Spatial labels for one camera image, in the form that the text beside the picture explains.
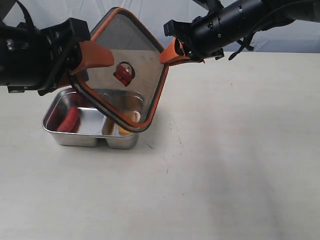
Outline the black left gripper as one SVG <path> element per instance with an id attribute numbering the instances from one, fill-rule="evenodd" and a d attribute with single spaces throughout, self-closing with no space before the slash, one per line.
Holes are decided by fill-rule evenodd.
<path id="1" fill-rule="evenodd" d="M 9 93 L 37 91 L 43 96 L 75 75 L 115 64 L 111 50 L 90 40 L 84 20 L 37 29 L 27 23 L 0 27 L 0 84 Z"/>

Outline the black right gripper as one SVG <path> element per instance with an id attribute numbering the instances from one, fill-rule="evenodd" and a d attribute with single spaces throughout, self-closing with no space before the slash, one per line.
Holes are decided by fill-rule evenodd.
<path id="1" fill-rule="evenodd" d="M 201 0 L 208 7 L 204 17 L 192 22 L 170 20 L 164 34 L 174 39 L 159 55 L 163 65 L 176 66 L 224 56 L 223 47 L 245 38 L 255 18 L 254 0 L 237 0 L 224 7 L 219 0 Z"/>

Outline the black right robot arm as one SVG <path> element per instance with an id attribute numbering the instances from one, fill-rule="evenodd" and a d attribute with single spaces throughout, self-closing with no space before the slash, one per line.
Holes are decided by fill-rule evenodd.
<path id="1" fill-rule="evenodd" d="M 238 43 L 239 49 L 229 56 L 234 59 L 244 49 L 253 51 L 255 33 L 287 26 L 296 20 L 318 23 L 318 0 L 236 0 L 223 6 L 219 0 L 198 0 L 208 11 L 192 22 L 170 20 L 164 24 L 165 36 L 172 43 L 160 54 L 160 62 L 175 66 L 202 63 L 205 59 L 224 57 L 223 48 Z"/>

